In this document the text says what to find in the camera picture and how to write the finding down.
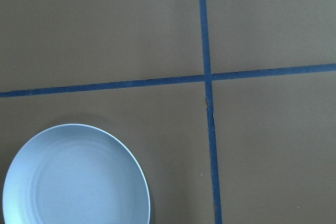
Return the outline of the blue plate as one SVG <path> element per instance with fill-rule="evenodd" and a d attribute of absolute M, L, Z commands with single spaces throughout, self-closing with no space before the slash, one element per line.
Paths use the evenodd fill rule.
<path fill-rule="evenodd" d="M 15 155 L 3 188 L 5 223 L 149 223 L 144 173 L 113 135 L 63 124 Z"/>

